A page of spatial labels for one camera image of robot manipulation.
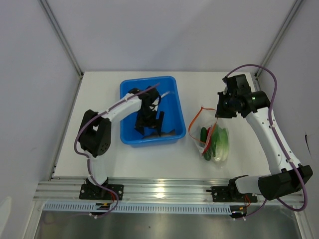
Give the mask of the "grey toy fish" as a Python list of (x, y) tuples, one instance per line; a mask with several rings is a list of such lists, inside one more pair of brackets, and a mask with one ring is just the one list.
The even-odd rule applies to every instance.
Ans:
[(157, 131), (154, 131), (154, 132), (152, 132), (149, 135), (143, 136), (142, 140), (162, 138), (162, 137), (170, 137), (170, 138), (179, 139), (179, 138), (183, 138), (184, 135), (183, 134), (178, 134), (175, 129), (173, 129), (171, 131), (168, 131), (168, 132), (162, 131), (160, 134)]

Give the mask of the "toy napa cabbage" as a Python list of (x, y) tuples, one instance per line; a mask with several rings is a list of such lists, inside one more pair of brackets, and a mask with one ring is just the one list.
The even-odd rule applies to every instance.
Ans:
[(229, 135), (228, 130), (220, 125), (216, 126), (211, 136), (211, 157), (216, 164), (221, 164), (228, 158)]

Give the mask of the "red toy chili pepper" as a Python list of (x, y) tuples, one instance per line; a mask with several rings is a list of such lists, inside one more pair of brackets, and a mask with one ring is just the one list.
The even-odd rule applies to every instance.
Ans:
[(210, 146), (211, 146), (211, 142), (212, 142), (212, 136), (215, 132), (215, 127), (209, 127), (208, 130), (207, 130), (207, 139), (206, 139), (206, 143), (205, 143), (205, 147), (204, 147), (204, 151), (203, 151), (203, 154), (205, 154)]

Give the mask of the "clear zip bag orange zipper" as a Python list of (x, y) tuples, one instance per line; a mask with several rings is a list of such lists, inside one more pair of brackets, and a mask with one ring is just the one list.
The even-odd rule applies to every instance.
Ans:
[[(209, 127), (216, 127), (217, 125), (220, 125), (221, 127), (227, 128), (221, 119), (215, 117), (215, 113), (216, 113), (216, 110), (213, 108), (201, 107), (201, 109), (196, 114), (196, 116), (191, 121), (191, 123), (188, 127), (188, 134), (191, 137), (191, 139), (193, 140), (193, 142), (195, 143), (195, 146), (199, 152), (200, 157), (203, 159), (204, 159), (203, 151), (204, 151), (205, 144), (203, 144), (200, 141), (201, 128), (205, 127), (208, 130)], [(218, 167), (224, 166), (224, 164), (226, 164), (226, 161), (224, 161), (221, 164), (216, 164), (213, 161), (212, 157), (210, 160), (210, 162), (213, 162)]]

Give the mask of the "dark green toy cucumber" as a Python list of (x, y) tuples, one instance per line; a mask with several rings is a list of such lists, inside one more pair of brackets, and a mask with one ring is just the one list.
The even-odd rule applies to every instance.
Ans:
[(207, 140), (207, 128), (205, 127), (202, 127), (201, 128), (201, 131), (200, 131), (200, 141), (205, 144), (206, 143), (206, 140)]

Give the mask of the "small green toy pepper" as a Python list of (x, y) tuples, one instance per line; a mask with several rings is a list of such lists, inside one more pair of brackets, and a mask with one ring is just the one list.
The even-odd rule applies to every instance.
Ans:
[(206, 152), (203, 154), (203, 157), (206, 161), (210, 161), (211, 160), (211, 154), (210, 152)]

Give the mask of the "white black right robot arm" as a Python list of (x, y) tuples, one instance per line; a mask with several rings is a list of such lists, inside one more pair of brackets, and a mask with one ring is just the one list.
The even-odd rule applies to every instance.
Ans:
[(244, 74), (224, 77), (224, 91), (219, 92), (217, 118), (231, 119), (241, 115), (255, 132), (265, 153), (269, 175), (238, 176), (230, 180), (228, 197), (239, 201), (245, 194), (259, 194), (268, 201), (298, 192), (312, 177), (309, 165), (303, 166), (291, 152), (281, 131), (275, 125), (270, 101), (263, 91), (252, 92)]

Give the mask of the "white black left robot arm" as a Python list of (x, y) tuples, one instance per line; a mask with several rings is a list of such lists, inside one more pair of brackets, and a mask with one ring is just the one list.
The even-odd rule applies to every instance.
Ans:
[(87, 110), (84, 113), (74, 141), (74, 151), (86, 157), (87, 179), (92, 184), (90, 192), (95, 198), (103, 199), (108, 194), (105, 163), (98, 157), (111, 146), (112, 125), (137, 113), (134, 129), (141, 135), (145, 134), (145, 128), (153, 129), (161, 137), (164, 112), (158, 112), (158, 107), (164, 96), (156, 86), (149, 86), (143, 91), (133, 88), (108, 109), (102, 112)]

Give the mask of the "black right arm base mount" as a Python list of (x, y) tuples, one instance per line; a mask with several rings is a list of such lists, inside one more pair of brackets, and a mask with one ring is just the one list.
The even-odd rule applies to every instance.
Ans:
[(227, 186), (212, 186), (206, 192), (210, 193), (213, 202), (219, 203), (257, 203), (257, 196), (251, 193), (239, 193), (235, 181), (244, 176), (238, 176), (229, 180)]

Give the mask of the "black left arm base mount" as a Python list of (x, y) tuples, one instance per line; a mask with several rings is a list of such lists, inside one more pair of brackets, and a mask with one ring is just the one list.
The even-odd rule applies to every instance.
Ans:
[[(103, 187), (112, 190), (116, 193), (121, 201), (124, 193), (124, 185), (122, 184), (109, 184), (108, 180), (102, 185)], [(81, 185), (79, 199), (81, 200), (116, 200), (115, 195), (99, 186), (91, 183), (86, 179)]]

